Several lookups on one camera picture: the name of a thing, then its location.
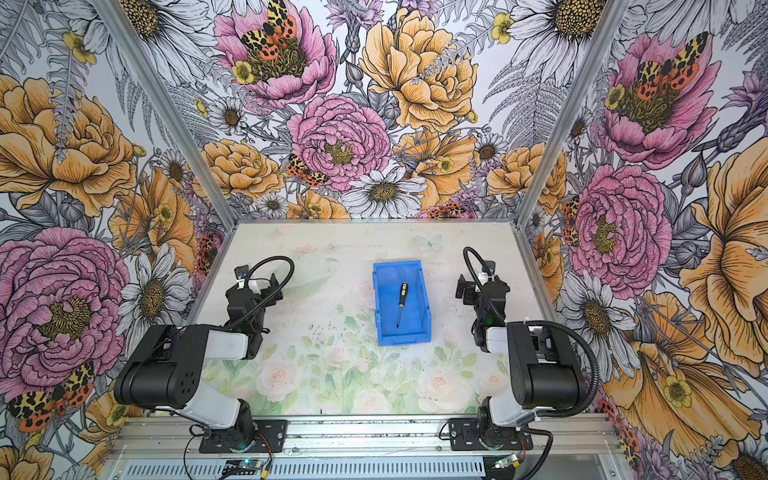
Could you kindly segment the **black yellow screwdriver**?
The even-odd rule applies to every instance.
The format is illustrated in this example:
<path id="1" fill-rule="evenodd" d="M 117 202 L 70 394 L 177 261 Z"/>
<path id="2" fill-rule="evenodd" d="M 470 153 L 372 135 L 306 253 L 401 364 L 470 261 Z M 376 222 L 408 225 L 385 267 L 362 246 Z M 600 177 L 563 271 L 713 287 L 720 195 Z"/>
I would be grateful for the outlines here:
<path id="1" fill-rule="evenodd" d="M 396 322 L 397 328 L 399 328 L 401 325 L 402 316 L 403 316 L 405 304 L 407 301 L 408 291 L 409 291 L 409 285 L 407 283 L 402 283 L 399 291 L 398 315 L 397 315 L 397 322 Z"/>

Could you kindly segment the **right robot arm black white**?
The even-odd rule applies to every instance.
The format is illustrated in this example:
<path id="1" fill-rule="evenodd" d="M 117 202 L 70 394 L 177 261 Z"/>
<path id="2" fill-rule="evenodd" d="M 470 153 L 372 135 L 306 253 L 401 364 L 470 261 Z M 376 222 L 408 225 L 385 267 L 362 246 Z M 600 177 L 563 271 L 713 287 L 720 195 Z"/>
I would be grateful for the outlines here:
<path id="1" fill-rule="evenodd" d="M 469 278 L 461 275 L 455 296 L 473 308 L 474 343 L 488 354 L 501 355 L 508 380 L 498 393 L 482 396 L 473 420 L 448 422 L 454 451 L 518 450 L 532 446 L 523 428 L 548 414 L 569 417 L 587 408 L 593 395 L 573 347 L 575 336 L 538 321 L 506 321 L 509 286 L 490 261 Z"/>

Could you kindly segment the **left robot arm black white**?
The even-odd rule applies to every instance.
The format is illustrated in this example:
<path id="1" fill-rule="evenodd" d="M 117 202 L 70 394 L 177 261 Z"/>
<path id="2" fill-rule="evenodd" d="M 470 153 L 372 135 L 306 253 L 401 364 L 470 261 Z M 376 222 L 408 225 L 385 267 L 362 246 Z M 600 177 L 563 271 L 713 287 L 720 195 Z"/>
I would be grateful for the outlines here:
<path id="1" fill-rule="evenodd" d="M 257 357 L 269 333 L 266 309 L 283 299 L 294 271 L 292 259 L 276 255 L 240 272 L 225 292 L 228 320 L 222 325 L 149 328 L 117 377 L 117 402 L 191 421 L 192 431 L 202 434 L 203 452 L 273 452 L 270 437 L 281 433 L 259 426 L 246 400 L 206 384 L 202 371 L 208 360 Z"/>

